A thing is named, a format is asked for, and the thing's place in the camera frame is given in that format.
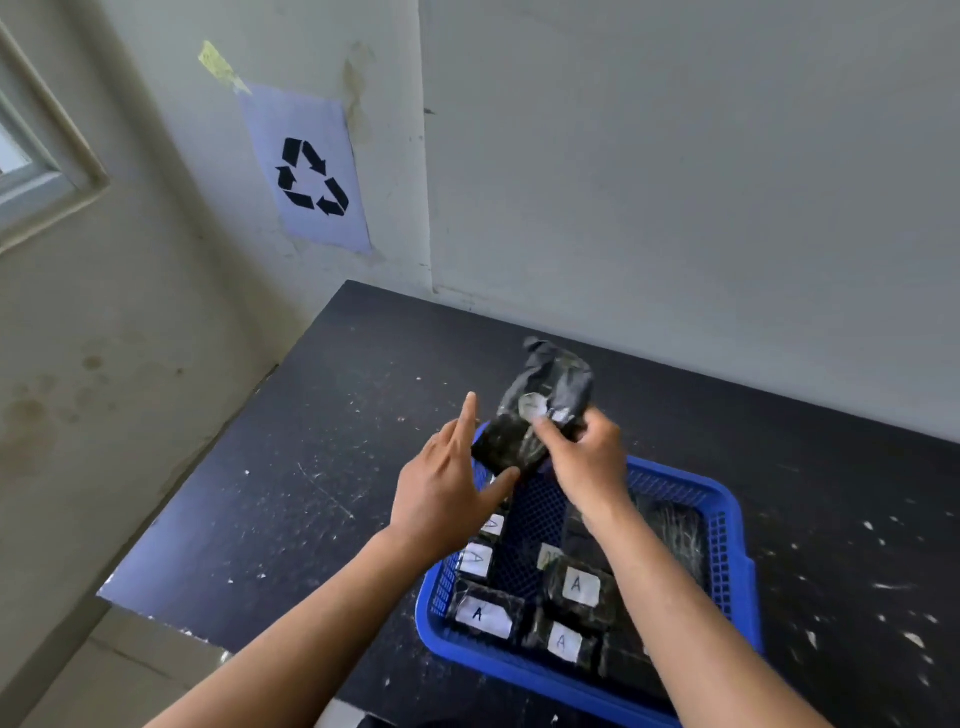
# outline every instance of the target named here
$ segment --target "black tabletop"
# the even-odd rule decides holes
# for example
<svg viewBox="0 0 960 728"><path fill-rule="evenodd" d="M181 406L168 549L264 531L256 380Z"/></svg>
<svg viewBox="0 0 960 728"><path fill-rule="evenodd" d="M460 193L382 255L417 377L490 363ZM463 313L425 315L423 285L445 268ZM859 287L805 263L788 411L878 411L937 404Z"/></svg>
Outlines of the black tabletop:
<svg viewBox="0 0 960 728"><path fill-rule="evenodd" d="M530 333L348 282L100 595L240 650L386 525L400 468L467 391L492 414ZM593 366L631 454L737 496L766 656L817 709L838 727L960 723L960 446L548 338ZM432 656L416 593L343 700L400 724L595 724Z"/></svg>

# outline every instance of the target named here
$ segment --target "basket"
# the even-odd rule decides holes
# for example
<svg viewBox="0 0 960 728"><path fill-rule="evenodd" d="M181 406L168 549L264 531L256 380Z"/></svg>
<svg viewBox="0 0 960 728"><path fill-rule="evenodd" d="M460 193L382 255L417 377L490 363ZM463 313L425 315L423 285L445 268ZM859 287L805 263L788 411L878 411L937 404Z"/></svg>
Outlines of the basket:
<svg viewBox="0 0 960 728"><path fill-rule="evenodd" d="M481 487L489 472L473 463ZM628 486L657 499L695 507L708 525L710 588L713 601L757 652L762 652L754 562L747 557L740 506L730 491L709 478L627 458ZM541 469L516 490L504 536L497 545L490 586L532 605L543 572L537 569L541 544L560 546L566 496L551 469ZM599 683L550 667L519 647L481 642L444 621L454 583L457 554L436 564L417 598L417 630L432 652L492 677L559 700L573 708L629 726L671 726L680 722L669 706L641 703Z"/></svg>

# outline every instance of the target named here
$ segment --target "light blue paper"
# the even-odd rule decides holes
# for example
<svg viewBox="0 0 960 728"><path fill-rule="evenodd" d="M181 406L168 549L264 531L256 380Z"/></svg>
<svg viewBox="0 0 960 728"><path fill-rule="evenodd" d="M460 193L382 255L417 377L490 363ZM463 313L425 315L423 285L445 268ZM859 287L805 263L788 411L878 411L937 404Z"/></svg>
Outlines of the light blue paper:
<svg viewBox="0 0 960 728"><path fill-rule="evenodd" d="M251 93L237 98L283 227L317 243L372 253L343 104L265 85L248 86ZM311 158L323 164L311 164ZM291 195L302 204L308 198L312 208L296 205Z"/></svg>

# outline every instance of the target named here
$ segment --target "floor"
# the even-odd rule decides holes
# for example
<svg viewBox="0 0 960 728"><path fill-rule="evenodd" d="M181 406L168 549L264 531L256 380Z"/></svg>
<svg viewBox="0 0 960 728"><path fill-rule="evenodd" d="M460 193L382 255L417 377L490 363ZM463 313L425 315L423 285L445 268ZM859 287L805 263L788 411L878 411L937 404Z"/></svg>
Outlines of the floor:
<svg viewBox="0 0 960 728"><path fill-rule="evenodd" d="M140 728L227 659L222 649L112 607L22 728ZM356 728L363 718L335 700L317 725Z"/></svg>

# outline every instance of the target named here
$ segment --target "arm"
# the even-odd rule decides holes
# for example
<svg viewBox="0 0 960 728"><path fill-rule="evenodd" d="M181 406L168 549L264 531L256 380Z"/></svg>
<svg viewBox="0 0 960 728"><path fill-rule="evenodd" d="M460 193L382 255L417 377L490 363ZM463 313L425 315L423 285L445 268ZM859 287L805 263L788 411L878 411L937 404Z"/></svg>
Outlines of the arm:
<svg viewBox="0 0 960 728"><path fill-rule="evenodd" d="M311 596L280 618L149 728L312 726L404 594L463 548L519 477L473 486L476 395L404 467L390 525Z"/></svg>
<svg viewBox="0 0 960 728"><path fill-rule="evenodd" d="M599 410L571 443L535 424L567 497L604 549L630 617L685 728L828 728L757 655L630 501L620 431Z"/></svg>

